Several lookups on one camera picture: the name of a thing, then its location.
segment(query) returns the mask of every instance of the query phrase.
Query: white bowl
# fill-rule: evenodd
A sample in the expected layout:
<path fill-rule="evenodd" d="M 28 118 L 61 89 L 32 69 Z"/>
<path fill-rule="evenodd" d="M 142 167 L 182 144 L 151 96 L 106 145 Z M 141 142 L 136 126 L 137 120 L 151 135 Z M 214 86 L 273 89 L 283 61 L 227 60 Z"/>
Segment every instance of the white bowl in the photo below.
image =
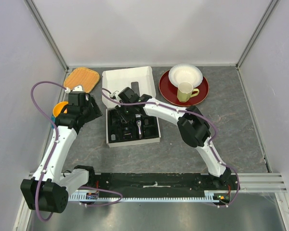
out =
<path fill-rule="evenodd" d="M 190 64 L 178 64 L 169 71 L 169 80 L 176 87 L 182 82 L 189 82 L 196 88 L 201 84 L 202 79 L 201 71 Z"/>

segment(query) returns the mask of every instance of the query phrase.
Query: gray marble tabletop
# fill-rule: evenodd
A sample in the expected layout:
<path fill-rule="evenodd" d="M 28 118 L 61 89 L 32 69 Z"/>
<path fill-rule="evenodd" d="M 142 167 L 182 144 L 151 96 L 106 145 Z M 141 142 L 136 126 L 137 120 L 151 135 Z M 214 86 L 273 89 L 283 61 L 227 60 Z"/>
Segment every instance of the gray marble tabletop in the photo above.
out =
<path fill-rule="evenodd" d="M 102 72 L 116 68 L 94 68 Z M 158 81 L 170 67 L 153 67 L 156 98 L 167 102 L 158 90 Z M 267 172 L 243 90 L 233 66 L 199 67 L 210 91 L 198 108 L 218 128 L 214 145 L 227 164 L 242 173 Z M 198 152 L 186 145 L 178 128 L 160 122 L 161 142 L 109 148 L 106 145 L 102 81 L 91 92 L 103 116 L 84 125 L 72 144 L 63 170 L 76 165 L 93 166 L 96 172 L 207 172 Z"/>

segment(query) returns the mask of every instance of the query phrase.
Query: white wall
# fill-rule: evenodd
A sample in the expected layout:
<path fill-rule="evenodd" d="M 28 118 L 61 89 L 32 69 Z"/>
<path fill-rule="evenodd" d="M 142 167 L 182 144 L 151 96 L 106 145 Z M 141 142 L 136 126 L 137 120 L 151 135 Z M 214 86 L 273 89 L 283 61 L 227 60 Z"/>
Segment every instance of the white wall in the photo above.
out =
<path fill-rule="evenodd" d="M 37 168 L 50 129 L 31 102 L 31 87 L 41 80 L 63 82 L 63 77 L 24 1 L 0 0 L 0 231 L 12 230 L 20 183 Z M 52 86 L 36 92 L 49 115 L 58 95 Z"/>
<path fill-rule="evenodd" d="M 235 64 L 270 0 L 34 0 L 68 65 Z"/>
<path fill-rule="evenodd" d="M 289 192 L 289 0 L 279 1 L 241 73 L 269 165 Z"/>

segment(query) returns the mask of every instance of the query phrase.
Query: red plate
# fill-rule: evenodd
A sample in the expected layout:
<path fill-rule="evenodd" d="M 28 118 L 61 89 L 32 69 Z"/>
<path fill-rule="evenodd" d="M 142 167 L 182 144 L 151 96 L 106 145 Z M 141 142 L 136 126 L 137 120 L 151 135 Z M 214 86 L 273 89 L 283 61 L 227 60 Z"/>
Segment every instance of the red plate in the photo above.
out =
<path fill-rule="evenodd" d="M 190 98 L 185 103 L 180 102 L 177 98 L 178 88 L 170 83 L 168 73 L 169 71 L 166 71 L 159 80 L 159 91 L 167 101 L 177 106 L 189 107 L 201 103 L 207 97 L 209 93 L 209 84 L 206 78 L 203 77 L 201 84 L 197 87 L 199 89 L 199 94 Z"/>

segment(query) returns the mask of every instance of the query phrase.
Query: floor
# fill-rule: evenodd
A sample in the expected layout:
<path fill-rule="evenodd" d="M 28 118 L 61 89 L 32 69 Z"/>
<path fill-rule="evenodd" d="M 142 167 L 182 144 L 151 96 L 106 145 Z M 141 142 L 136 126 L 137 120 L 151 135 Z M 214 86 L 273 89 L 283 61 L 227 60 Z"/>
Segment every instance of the floor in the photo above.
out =
<path fill-rule="evenodd" d="M 102 72 L 116 68 L 95 68 Z M 170 67 L 153 67 L 156 98 L 166 100 L 158 90 L 158 81 Z M 252 124 L 243 90 L 233 66 L 199 68 L 207 78 L 210 91 L 198 105 L 219 129 L 214 145 L 223 161 L 242 173 L 267 172 Z M 102 81 L 91 92 L 101 111 Z M 160 120 L 161 142 L 109 148 L 106 145 L 105 116 L 86 124 L 79 132 L 67 155 L 63 170 L 76 165 L 93 166 L 96 172 L 207 172 L 205 163 L 193 148 L 181 139 L 177 127 Z"/>
<path fill-rule="evenodd" d="M 33 211 L 27 231 L 285 231 L 274 195 L 240 194 L 229 208 L 184 202 L 124 202 L 85 208 L 69 203 L 41 222 Z"/>

